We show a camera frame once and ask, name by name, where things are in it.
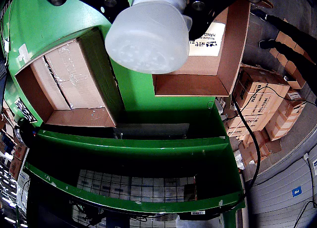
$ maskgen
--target black shoe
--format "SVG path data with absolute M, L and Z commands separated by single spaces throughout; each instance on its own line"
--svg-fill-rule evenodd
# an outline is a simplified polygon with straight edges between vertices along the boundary
M 270 39 L 270 40 L 262 40 L 259 41 L 259 47 L 261 49 L 269 49 L 269 48 L 274 48 L 274 44 L 275 44 L 275 40 L 274 39 Z
M 252 15 L 256 15 L 261 20 L 266 21 L 267 14 L 260 9 L 253 9 L 250 11 Z

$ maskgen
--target blue sign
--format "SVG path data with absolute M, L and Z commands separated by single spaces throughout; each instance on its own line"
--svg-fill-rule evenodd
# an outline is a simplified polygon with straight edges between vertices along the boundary
M 302 187 L 301 187 L 301 186 L 299 186 L 299 187 L 297 187 L 297 188 L 295 188 L 295 189 L 292 190 L 292 195 L 293 195 L 293 197 L 296 197 L 296 196 L 298 196 L 299 194 L 302 194 Z

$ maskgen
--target green metal bar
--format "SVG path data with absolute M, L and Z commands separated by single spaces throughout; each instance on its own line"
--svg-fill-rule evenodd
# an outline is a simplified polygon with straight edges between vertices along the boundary
M 46 143 L 58 143 L 87 151 L 115 153 L 121 156 L 188 156 L 203 155 L 222 151 L 229 145 L 228 137 L 213 137 L 185 140 L 121 140 L 67 135 L 40 130 L 40 139 Z
M 70 194 L 74 197 L 95 203 L 97 205 L 107 206 L 114 209 L 120 209 L 125 211 L 133 212 L 145 212 L 145 213 L 182 213 L 190 211 L 200 211 L 210 208 L 216 208 L 219 206 L 219 202 L 222 200 L 223 206 L 234 204 L 239 197 L 241 192 L 234 192 L 224 196 L 214 197 L 210 199 L 188 201 L 188 202 L 171 202 L 171 203 L 151 203 L 151 202 L 135 202 L 129 200 L 122 200 L 117 198 L 106 197 L 97 195 L 85 190 L 76 188 L 62 181 L 59 181 L 50 175 L 40 171 L 36 167 L 28 164 L 26 168 L 31 173 L 38 176 L 45 182 L 55 186 L 56 188 Z

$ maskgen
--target cardboard box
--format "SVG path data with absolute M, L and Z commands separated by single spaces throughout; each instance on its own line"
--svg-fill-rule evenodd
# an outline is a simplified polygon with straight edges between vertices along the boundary
M 215 21 L 226 23 L 226 29 L 219 55 L 189 56 L 179 70 L 153 75 L 155 96 L 229 96 L 244 52 L 249 12 L 250 3 L 237 0 L 221 13 Z
M 98 28 L 71 36 L 35 54 L 15 77 L 44 123 L 114 127 L 123 103 L 103 38 Z
M 26 154 L 27 151 L 27 147 L 25 144 L 19 142 L 19 140 L 17 140 L 17 146 L 15 147 L 15 153 L 14 156 L 16 158 L 18 158 L 19 160 L 23 161 L 24 160 L 24 156 Z
M 307 53 L 298 44 L 296 44 L 289 36 L 287 36 L 283 32 L 278 33 L 278 35 L 276 37 L 276 41 L 281 42 L 281 43 L 289 46 L 294 51 L 298 52 L 299 54 L 303 55 L 304 57 L 306 57 L 308 60 L 311 61 L 311 59 L 309 58 Z M 294 79 L 287 81 L 287 83 L 289 83 L 289 85 L 293 89 L 299 90 L 299 89 L 303 88 L 306 81 L 302 77 L 301 73 L 298 71 L 295 64 L 293 62 L 287 60 L 287 58 L 283 54 L 279 53 L 275 48 L 272 48 L 270 50 L 270 53 L 275 58 L 277 58 L 279 60 L 281 65 L 285 67 L 286 72 L 289 73 L 294 78 Z
M 226 120 L 223 123 L 229 137 L 240 137 L 249 134 L 249 131 L 243 124 L 241 118 L 236 111 L 226 109 L 224 113 L 227 115 L 228 118 L 236 116 L 235 118 Z M 244 119 L 246 120 L 251 130 L 256 131 L 259 124 L 263 120 L 263 115 L 246 115 L 244 116 Z
M 302 99 L 295 90 L 290 90 L 286 98 Z M 305 105 L 306 103 L 303 101 L 289 101 L 286 99 L 282 101 L 280 107 L 265 127 L 272 141 L 285 136 L 291 130 Z
M 20 170 L 22 168 L 22 161 L 20 161 L 18 158 L 15 156 L 13 157 L 13 160 L 11 161 L 11 165 L 9 168 L 9 173 L 12 175 L 13 179 L 15 181 L 18 181 L 18 177 L 20 174 Z
M 243 115 L 258 115 L 271 112 L 272 107 L 279 100 L 276 91 L 284 97 L 289 89 L 281 75 L 260 69 L 242 65 L 239 78 L 232 95 L 242 110 Z
M 265 129 L 254 132 L 254 135 L 259 145 L 261 161 L 267 158 L 271 153 L 277 153 L 282 150 L 280 141 L 270 141 Z M 250 162 L 258 162 L 257 150 L 250 135 L 244 136 L 243 142 L 239 144 L 239 151 L 245 166 L 247 166 Z
M 254 135 L 257 139 L 260 149 L 265 146 L 270 153 L 277 153 L 282 150 L 280 141 L 271 141 L 265 128 L 262 131 L 254 132 Z M 245 135 L 239 139 L 242 140 L 245 147 L 248 147 L 254 143 L 251 135 Z
M 242 157 L 244 166 L 248 164 L 254 164 L 258 162 L 257 150 L 254 146 L 254 143 L 251 143 L 248 147 L 245 147 L 243 143 L 239 144 L 239 151 Z M 270 155 L 270 152 L 266 147 L 260 148 L 261 161 L 267 158 Z

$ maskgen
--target barcode label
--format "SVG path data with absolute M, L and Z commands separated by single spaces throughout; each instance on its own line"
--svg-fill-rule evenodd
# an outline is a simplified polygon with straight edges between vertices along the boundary
M 206 212 L 205 211 L 197 211 L 197 212 L 192 212 L 192 215 L 204 215 Z
M 297 92 L 292 92 L 292 93 L 287 93 L 288 96 L 291 98 L 291 99 L 297 99 L 297 98 L 300 98 L 301 96 L 299 95 L 299 93 Z

